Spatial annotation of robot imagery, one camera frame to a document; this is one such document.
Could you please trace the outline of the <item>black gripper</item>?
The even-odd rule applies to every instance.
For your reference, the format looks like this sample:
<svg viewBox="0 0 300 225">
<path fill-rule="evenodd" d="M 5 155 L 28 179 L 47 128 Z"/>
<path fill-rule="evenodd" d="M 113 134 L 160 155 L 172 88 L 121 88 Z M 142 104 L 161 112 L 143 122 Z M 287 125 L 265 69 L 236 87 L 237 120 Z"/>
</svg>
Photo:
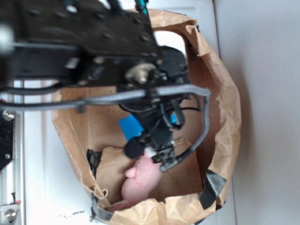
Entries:
<svg viewBox="0 0 300 225">
<path fill-rule="evenodd" d="M 159 46 L 150 19 L 117 0 L 16 0 L 14 77 L 61 87 L 187 84 L 183 54 Z"/>
</svg>

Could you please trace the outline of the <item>robot arm with plastic wrap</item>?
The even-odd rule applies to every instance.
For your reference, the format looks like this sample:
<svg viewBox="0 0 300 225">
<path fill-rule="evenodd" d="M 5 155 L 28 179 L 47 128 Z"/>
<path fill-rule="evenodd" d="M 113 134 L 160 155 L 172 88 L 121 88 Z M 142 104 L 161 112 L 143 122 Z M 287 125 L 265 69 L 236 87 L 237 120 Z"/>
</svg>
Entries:
<svg viewBox="0 0 300 225">
<path fill-rule="evenodd" d="M 146 1 L 3 0 L 0 88 L 15 80 L 64 87 L 152 87 L 189 83 L 183 54 L 159 46 Z"/>
</svg>

